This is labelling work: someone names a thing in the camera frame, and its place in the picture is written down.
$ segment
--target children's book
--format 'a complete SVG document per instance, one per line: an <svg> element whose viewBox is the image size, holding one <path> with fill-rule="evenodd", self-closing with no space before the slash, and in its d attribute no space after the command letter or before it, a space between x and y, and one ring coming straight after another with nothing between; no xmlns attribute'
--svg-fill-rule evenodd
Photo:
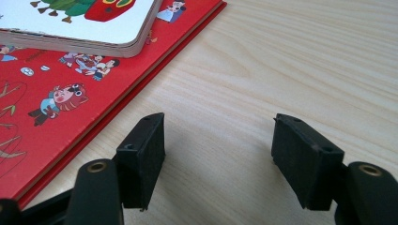
<svg viewBox="0 0 398 225"><path fill-rule="evenodd" d="M3 44L74 53L138 54L161 0L2 0Z"/></svg>
<svg viewBox="0 0 398 225"><path fill-rule="evenodd" d="M27 205L225 6L164 0L131 58L0 45L0 198Z"/></svg>

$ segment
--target clamp jaw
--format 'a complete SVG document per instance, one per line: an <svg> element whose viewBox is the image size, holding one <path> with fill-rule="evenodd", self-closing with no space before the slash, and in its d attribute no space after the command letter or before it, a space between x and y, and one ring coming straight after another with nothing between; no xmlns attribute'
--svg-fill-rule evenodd
<svg viewBox="0 0 398 225"><path fill-rule="evenodd" d="M295 117L277 114L271 154L303 208L338 206L338 225L398 224L398 183L365 162L343 164L344 151Z"/></svg>
<svg viewBox="0 0 398 225"><path fill-rule="evenodd" d="M20 211L0 200L0 224L123 224L124 208L148 208L165 158L163 113L141 119L113 159L97 159L78 171L75 187Z"/></svg>

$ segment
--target table surface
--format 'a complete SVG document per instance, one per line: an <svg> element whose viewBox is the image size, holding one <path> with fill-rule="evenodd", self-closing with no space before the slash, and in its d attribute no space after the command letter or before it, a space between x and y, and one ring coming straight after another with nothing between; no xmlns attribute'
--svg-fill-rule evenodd
<svg viewBox="0 0 398 225"><path fill-rule="evenodd" d="M165 113L166 159L149 209L126 224L334 224L302 209L271 156L276 113L398 177L398 1L227 0L194 39L28 205L111 158Z"/></svg>

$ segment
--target board book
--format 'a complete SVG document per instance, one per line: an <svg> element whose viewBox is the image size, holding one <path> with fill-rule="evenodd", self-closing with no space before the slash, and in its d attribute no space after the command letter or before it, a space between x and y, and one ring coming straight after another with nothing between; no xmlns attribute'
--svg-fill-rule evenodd
<svg viewBox="0 0 398 225"><path fill-rule="evenodd" d="M3 44L119 57L138 54L161 0L2 0Z"/></svg>

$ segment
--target wood grain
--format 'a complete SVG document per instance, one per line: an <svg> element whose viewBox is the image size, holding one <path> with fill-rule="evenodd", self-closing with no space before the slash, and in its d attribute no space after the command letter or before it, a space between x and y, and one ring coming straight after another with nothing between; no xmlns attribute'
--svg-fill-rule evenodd
<svg viewBox="0 0 398 225"><path fill-rule="evenodd" d="M227 8L29 206L111 158L165 113L166 160L126 224L334 224L301 209L270 155L273 117L301 118L398 177L398 2L229 0Z"/></svg>

